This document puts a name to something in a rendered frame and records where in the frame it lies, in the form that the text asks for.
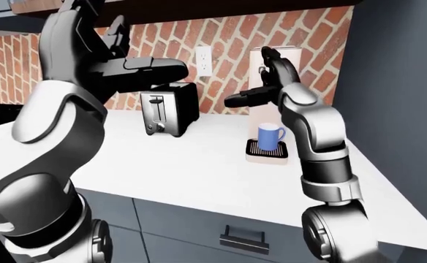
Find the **grey cabinet drawer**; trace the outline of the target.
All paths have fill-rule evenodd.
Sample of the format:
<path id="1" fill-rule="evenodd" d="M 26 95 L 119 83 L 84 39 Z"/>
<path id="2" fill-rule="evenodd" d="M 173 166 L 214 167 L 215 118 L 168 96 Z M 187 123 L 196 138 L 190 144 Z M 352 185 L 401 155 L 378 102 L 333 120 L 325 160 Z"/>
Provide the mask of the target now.
<path id="1" fill-rule="evenodd" d="M 146 234 L 204 245 L 244 256 L 276 263 L 318 263 L 308 250 L 300 227 L 281 225 L 250 218 L 196 210 L 189 207 L 134 199 L 140 228 Z M 230 225 L 230 234 L 260 240 L 254 233 L 265 232 L 268 255 L 256 254 L 219 244 L 220 234 Z"/>

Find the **white coffee machine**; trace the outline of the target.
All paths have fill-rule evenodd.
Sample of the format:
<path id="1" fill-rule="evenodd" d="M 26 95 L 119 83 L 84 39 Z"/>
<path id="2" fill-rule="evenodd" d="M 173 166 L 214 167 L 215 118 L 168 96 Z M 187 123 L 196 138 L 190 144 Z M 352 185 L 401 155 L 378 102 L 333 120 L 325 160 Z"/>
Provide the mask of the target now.
<path id="1" fill-rule="evenodd" d="M 258 47 L 254 48 L 249 54 L 249 87 L 253 89 L 262 86 L 260 72 L 265 70 L 263 58 Z M 286 165 L 288 162 L 288 150 L 286 142 L 293 138 L 292 135 L 286 135 L 279 147 L 275 151 L 261 151 L 257 147 L 258 127 L 262 123 L 272 123 L 282 126 L 281 116 L 277 106 L 268 103 L 249 109 L 249 134 L 246 141 L 246 160 L 257 164 Z"/>

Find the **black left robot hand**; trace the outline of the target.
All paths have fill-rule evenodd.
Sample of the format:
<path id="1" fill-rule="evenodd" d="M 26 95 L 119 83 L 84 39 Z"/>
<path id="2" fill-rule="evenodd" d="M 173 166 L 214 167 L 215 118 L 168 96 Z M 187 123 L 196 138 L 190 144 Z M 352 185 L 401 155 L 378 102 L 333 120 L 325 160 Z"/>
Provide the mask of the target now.
<path id="1" fill-rule="evenodd" d="M 45 21 L 39 39 L 44 80 L 62 80 L 105 104 L 114 94 L 147 91 L 189 75 L 183 61 L 130 58 L 129 25 L 119 15 L 100 37 L 94 30 L 105 0 L 64 0 Z"/>

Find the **black silver toaster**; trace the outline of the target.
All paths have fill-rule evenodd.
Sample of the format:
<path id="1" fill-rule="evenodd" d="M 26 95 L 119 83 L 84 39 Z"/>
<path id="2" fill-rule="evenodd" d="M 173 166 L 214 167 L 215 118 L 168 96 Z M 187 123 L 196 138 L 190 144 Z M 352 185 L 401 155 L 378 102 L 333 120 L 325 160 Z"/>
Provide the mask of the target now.
<path id="1" fill-rule="evenodd" d="M 195 83 L 168 83 L 140 93 L 147 135 L 167 133 L 181 137 L 200 117 Z"/>

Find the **dark wooden wall cabinet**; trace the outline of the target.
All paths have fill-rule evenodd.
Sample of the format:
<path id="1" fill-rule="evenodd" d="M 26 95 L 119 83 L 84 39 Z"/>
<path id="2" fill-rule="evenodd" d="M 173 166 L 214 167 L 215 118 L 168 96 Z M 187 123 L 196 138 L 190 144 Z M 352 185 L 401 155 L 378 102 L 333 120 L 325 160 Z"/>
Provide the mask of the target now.
<path id="1" fill-rule="evenodd" d="M 0 0 L 0 30 L 37 33 L 45 19 L 63 0 Z M 256 15 L 340 6 L 355 6 L 363 0 L 105 0 L 95 26 L 109 26 L 118 15 L 127 23 Z"/>

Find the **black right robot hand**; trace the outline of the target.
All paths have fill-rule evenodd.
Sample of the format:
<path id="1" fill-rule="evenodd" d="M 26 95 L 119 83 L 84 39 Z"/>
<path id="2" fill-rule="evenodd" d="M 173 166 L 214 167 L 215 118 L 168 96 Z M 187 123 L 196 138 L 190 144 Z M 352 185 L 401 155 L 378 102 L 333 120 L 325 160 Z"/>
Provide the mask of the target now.
<path id="1" fill-rule="evenodd" d="M 281 89 L 300 82 L 296 68 L 287 58 L 282 58 L 278 50 L 268 46 L 261 47 L 261 56 L 268 68 L 268 71 L 260 73 L 262 86 L 228 96 L 224 99 L 225 107 L 257 107 L 269 102 L 279 106 Z"/>

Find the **blue ceramic mug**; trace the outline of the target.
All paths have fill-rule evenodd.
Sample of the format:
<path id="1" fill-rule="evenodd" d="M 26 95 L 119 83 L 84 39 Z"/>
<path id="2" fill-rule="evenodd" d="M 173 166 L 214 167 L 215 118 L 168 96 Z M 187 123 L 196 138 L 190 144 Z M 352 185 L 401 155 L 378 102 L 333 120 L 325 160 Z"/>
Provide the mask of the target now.
<path id="1" fill-rule="evenodd" d="M 276 150 L 286 135 L 283 127 L 273 123 L 261 123 L 258 126 L 257 143 L 261 150 Z"/>

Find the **white wall power outlet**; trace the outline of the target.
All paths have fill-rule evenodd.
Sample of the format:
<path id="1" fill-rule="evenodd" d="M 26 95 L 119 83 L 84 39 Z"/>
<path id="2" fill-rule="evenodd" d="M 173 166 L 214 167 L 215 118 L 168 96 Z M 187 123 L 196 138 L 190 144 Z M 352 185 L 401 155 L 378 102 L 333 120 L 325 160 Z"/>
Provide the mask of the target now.
<path id="1" fill-rule="evenodd" d="M 197 75 L 210 77 L 213 73 L 212 51 L 210 46 L 198 46 L 195 48 Z"/>

